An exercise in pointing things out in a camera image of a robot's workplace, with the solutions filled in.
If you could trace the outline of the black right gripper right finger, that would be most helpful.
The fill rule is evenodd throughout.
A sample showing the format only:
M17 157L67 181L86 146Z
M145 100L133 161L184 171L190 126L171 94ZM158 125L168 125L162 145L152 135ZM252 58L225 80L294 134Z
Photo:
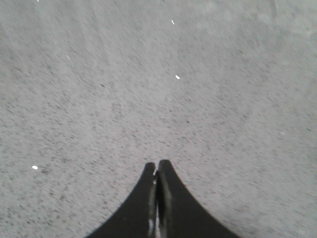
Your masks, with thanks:
M211 216L177 175L171 161L157 171L159 231L162 238L237 238Z

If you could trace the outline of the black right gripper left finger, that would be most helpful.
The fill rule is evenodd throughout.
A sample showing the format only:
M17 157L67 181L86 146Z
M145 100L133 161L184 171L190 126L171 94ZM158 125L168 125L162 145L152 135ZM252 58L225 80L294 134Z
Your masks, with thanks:
M157 217L155 163L146 163L131 193L89 238L154 238Z

